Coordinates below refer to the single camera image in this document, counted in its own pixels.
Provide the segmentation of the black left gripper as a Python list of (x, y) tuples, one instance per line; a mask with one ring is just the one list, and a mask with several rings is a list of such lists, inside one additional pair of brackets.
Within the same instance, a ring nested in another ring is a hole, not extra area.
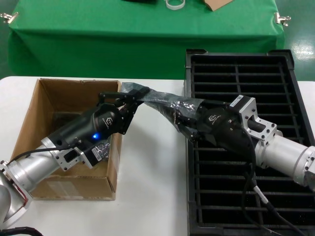
[[(74, 148), (88, 142), (91, 145), (106, 140), (112, 134), (126, 134), (139, 106), (139, 100), (149, 88), (132, 89), (129, 92), (101, 92), (98, 105), (62, 126), (48, 136), (57, 150)], [(113, 104), (106, 99), (114, 99)]]

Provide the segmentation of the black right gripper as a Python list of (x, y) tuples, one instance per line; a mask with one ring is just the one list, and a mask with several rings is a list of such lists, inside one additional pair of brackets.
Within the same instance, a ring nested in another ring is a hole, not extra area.
[(226, 107), (228, 102), (204, 99), (196, 112), (197, 119), (175, 116), (175, 126), (190, 142), (198, 140), (236, 154), (253, 154), (252, 138), (238, 116)]

